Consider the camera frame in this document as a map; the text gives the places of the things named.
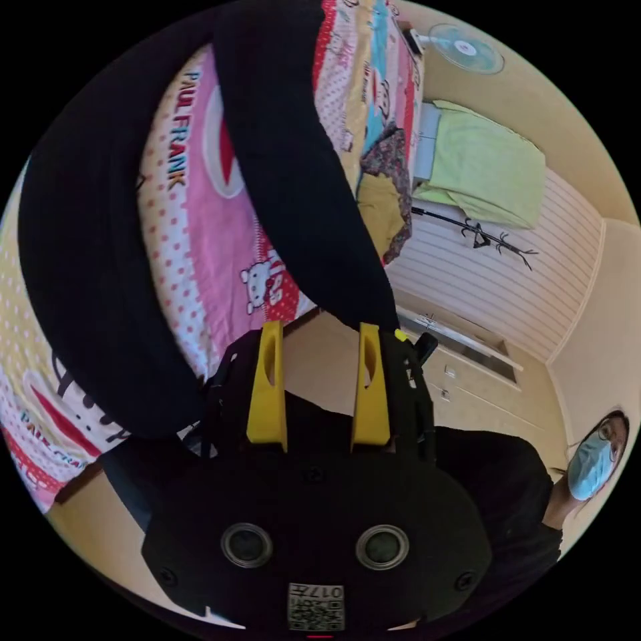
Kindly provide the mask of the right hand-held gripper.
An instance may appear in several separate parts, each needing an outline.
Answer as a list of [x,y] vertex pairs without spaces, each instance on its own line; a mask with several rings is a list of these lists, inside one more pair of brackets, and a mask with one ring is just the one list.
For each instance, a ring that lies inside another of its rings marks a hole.
[[[395,338],[401,342],[405,342],[405,333],[401,329],[396,329]],[[417,361],[422,367],[430,356],[436,351],[439,346],[439,341],[435,336],[429,332],[422,333],[416,340],[416,354]]]

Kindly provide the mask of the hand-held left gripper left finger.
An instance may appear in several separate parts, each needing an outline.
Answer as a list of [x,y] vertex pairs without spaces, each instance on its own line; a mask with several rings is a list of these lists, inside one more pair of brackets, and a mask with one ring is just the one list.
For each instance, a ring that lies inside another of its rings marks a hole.
[[260,333],[246,436],[253,445],[288,451],[283,371],[283,325],[267,322]]

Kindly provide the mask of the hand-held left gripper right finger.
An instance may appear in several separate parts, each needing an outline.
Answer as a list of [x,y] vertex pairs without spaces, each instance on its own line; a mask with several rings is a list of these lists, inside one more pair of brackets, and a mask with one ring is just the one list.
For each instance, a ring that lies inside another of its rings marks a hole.
[[352,421],[351,449],[384,447],[391,438],[387,390],[379,328],[362,323],[359,329],[357,389]]

